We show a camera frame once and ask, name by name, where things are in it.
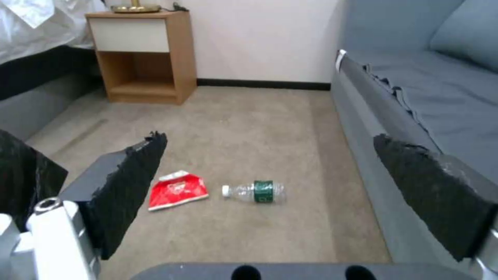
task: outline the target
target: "black baseboard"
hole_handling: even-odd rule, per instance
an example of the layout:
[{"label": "black baseboard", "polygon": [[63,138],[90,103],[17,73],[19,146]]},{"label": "black baseboard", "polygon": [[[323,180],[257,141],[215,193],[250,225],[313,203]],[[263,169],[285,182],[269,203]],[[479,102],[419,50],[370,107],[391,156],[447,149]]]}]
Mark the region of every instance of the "black baseboard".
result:
[{"label": "black baseboard", "polygon": [[197,79],[198,86],[272,88],[292,90],[330,90],[330,83],[279,82],[254,80]]}]

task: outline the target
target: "white bedsheet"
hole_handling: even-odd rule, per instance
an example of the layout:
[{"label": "white bedsheet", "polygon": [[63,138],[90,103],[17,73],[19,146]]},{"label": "white bedsheet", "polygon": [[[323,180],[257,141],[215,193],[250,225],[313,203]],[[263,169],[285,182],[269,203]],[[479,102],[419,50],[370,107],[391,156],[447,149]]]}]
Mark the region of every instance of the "white bedsheet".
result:
[{"label": "white bedsheet", "polygon": [[0,64],[60,45],[92,48],[85,14],[103,10],[101,0],[0,0]]}]

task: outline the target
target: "beige carpet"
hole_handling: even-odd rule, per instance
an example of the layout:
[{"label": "beige carpet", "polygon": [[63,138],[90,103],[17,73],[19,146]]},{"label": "beige carpet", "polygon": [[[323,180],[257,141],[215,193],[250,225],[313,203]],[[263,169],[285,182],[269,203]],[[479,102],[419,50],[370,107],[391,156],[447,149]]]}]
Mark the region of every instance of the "beige carpet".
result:
[{"label": "beige carpet", "polygon": [[[156,179],[204,177],[210,197],[149,213],[147,202],[101,279],[164,262],[388,262],[384,241],[329,92],[200,87],[181,107],[75,102],[29,144],[69,170],[166,132]],[[287,203],[225,201],[221,185],[283,183]]]}]

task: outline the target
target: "drawer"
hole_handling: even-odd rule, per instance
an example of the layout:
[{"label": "drawer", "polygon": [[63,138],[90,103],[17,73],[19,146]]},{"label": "drawer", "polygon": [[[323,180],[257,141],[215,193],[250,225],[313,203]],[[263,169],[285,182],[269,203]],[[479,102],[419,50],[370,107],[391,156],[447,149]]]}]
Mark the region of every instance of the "drawer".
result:
[{"label": "drawer", "polygon": [[90,18],[98,51],[169,52],[164,19]]}]

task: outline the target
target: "red wrapper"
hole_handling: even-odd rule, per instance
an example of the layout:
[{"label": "red wrapper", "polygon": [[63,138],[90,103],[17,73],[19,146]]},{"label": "red wrapper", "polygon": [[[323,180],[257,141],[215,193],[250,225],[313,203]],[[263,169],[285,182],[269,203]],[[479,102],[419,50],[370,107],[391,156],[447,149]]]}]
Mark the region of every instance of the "red wrapper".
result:
[{"label": "red wrapper", "polygon": [[209,196],[204,180],[186,171],[178,171],[159,178],[152,188],[149,211],[169,208]]}]

